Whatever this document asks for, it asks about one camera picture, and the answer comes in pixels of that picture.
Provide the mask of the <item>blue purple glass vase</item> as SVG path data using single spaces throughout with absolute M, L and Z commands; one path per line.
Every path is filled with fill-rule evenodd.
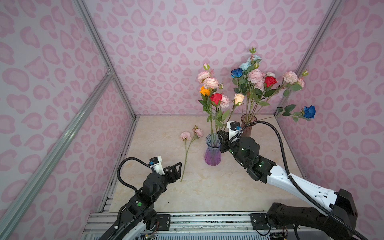
M 221 143 L 216 133 L 209 134 L 206 137 L 207 149 L 204 160 L 209 166 L 217 166 L 221 162 Z

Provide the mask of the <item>cream rose stem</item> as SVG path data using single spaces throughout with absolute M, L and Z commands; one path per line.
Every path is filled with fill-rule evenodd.
M 243 104 L 244 98 L 245 96 L 242 94 L 235 94 L 233 99 L 230 99 L 225 95 L 222 95 L 220 107 L 222 109 L 228 109 L 227 110 L 228 114 L 225 115 L 226 112 L 224 112 L 222 115 L 223 126 L 221 127 L 221 130 L 224 129 L 225 123 L 231 119 L 235 109 Z

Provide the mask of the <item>orange rose stem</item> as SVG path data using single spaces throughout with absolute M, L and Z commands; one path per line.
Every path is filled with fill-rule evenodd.
M 214 133 L 213 109 L 212 109 L 212 102 L 210 99 L 211 91 L 209 88 L 207 89 L 205 86 L 202 86 L 200 89 L 200 95 L 201 95 L 201 99 L 199 100 L 199 103 L 203 106 L 203 112 L 206 112 L 208 114 L 207 122 L 210 123 L 211 134 L 213 134 Z

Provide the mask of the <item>pink spray rose stem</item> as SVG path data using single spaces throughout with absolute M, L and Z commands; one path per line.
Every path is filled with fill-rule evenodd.
M 219 81 L 215 78 L 215 71 L 208 63 L 203 64 L 203 70 L 198 73 L 197 81 L 207 89 L 217 89 Z

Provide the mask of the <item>large pink peony stem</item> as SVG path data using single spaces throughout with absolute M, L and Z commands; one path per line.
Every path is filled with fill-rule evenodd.
M 247 77 L 249 82 L 247 93 L 249 108 L 246 120 L 247 123 L 250 123 L 264 94 L 266 74 L 258 69 L 254 69 L 248 73 Z

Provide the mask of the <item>single red rose stem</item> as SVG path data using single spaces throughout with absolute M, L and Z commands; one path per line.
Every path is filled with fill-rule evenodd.
M 253 90 L 255 107 L 252 111 L 252 115 L 255 115 L 258 111 L 257 108 L 262 108 L 269 105 L 270 98 L 275 94 L 276 89 L 273 86 L 277 83 L 277 79 L 273 76 L 266 76 L 263 80 L 258 81 L 255 84 Z

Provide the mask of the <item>dark blue rose stem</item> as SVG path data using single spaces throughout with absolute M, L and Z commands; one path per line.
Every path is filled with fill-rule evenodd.
M 279 117 L 291 118 L 295 123 L 300 119 L 311 121 L 315 118 L 316 108 L 313 105 L 309 107 L 304 106 L 301 110 L 295 111 L 296 105 L 287 105 L 284 108 L 278 107 L 274 117 L 277 119 Z

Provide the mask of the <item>white rose stem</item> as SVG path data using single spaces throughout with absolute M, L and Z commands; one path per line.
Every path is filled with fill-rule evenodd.
M 271 72 L 268 72 L 266 73 L 266 80 L 275 80 L 275 74 L 274 73 L 271 73 Z

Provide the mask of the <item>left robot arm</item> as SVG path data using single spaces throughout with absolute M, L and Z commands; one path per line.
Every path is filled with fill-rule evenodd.
M 182 163 L 163 168 L 161 162 L 152 159 L 148 167 L 152 172 L 143 182 L 143 186 L 135 190 L 135 194 L 123 205 L 117 214 L 116 221 L 100 237 L 101 240 L 134 240 L 145 231 L 155 232 L 160 229 L 155 211 L 155 202 L 167 190 L 169 184 L 181 178 Z

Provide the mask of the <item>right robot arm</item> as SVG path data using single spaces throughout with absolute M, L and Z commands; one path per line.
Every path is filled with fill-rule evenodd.
M 238 138 L 234 131 L 219 131 L 218 137 L 220 151 L 231 153 L 254 181 L 278 187 L 310 204 L 309 208 L 300 208 L 272 203 L 266 214 L 271 227 L 303 226 L 321 230 L 334 240 L 358 238 L 358 213 L 351 193 L 326 189 L 287 173 L 283 167 L 262 157 L 260 145 L 250 137 Z

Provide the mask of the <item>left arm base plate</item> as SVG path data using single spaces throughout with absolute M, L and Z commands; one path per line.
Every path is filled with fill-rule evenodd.
M 170 230 L 171 215 L 157 214 L 156 216 L 157 231 L 165 232 Z

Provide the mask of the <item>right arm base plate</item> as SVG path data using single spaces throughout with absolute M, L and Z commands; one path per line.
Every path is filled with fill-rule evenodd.
M 271 226 L 268 223 L 266 213 L 252 213 L 250 214 L 251 224 L 253 230 L 271 230 Z

